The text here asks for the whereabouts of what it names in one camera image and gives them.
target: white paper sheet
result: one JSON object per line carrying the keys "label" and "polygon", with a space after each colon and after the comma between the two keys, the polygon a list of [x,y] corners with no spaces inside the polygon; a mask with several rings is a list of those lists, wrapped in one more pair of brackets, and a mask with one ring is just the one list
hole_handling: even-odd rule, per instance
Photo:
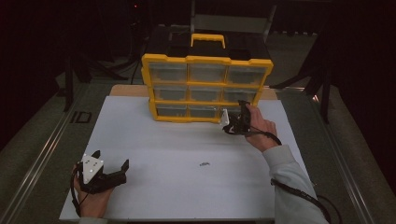
{"label": "white paper sheet", "polygon": [[[264,157],[243,136],[213,123],[158,122],[149,98],[108,96],[86,153],[101,150],[106,174],[130,160],[106,218],[123,221],[274,218],[274,187]],[[260,101],[264,117],[306,172],[280,101]],[[78,219],[69,193],[61,220]]]}

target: black stand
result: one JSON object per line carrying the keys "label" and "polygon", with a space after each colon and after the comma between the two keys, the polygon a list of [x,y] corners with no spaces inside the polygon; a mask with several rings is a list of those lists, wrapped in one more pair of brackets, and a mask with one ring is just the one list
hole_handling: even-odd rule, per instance
{"label": "black stand", "polygon": [[289,85],[297,82],[303,78],[311,77],[308,84],[304,88],[304,92],[307,95],[314,96],[320,87],[323,85],[322,89],[322,99],[320,103],[320,115],[324,119],[326,123],[329,123],[328,120],[328,108],[329,108],[329,97],[330,97],[330,86],[332,81],[332,72],[330,68],[326,68],[323,65],[319,65],[317,67],[313,67],[307,71],[300,71],[300,73],[292,77],[282,83],[277,85],[270,86],[271,89],[284,89]]}
{"label": "black stand", "polygon": [[80,82],[89,83],[92,79],[88,66],[94,67],[102,72],[104,72],[109,77],[112,77],[116,80],[127,80],[128,77],[121,77],[116,73],[112,72],[110,69],[104,67],[99,64],[99,62],[95,61],[88,55],[76,51],[71,50],[66,55],[64,60],[64,72],[65,72],[65,88],[64,88],[64,96],[66,98],[66,103],[64,106],[64,111],[68,111],[71,104],[74,101],[74,93],[73,93],[73,71],[76,72],[76,75]]}
{"label": "black stand", "polygon": [[320,103],[320,115],[323,117],[326,123],[328,120],[328,108],[329,108],[329,97],[330,97],[330,86],[332,83],[332,61],[334,58],[336,48],[329,45],[329,36],[325,32],[322,32],[314,46],[309,51],[306,59],[304,60],[303,66],[300,69],[297,76],[292,77],[277,85],[272,85],[272,89],[284,89],[289,85],[306,77],[311,77],[308,84],[304,88],[304,92],[307,95],[314,96],[321,86],[322,88],[322,99]]}

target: dark background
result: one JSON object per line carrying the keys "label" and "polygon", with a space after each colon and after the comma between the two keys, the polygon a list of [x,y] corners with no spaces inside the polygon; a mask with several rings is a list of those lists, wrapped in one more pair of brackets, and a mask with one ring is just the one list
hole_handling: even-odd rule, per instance
{"label": "dark background", "polygon": [[[190,1],[111,2],[0,2],[0,148],[59,90],[55,77],[64,71],[70,47],[111,62],[139,51],[139,43],[157,24],[190,24]],[[374,0],[277,3],[271,32],[319,34],[302,71],[323,61],[331,65],[332,84],[339,88],[395,191],[396,4]],[[198,0],[196,12],[259,17],[268,15],[269,6],[269,1],[259,0]]]}

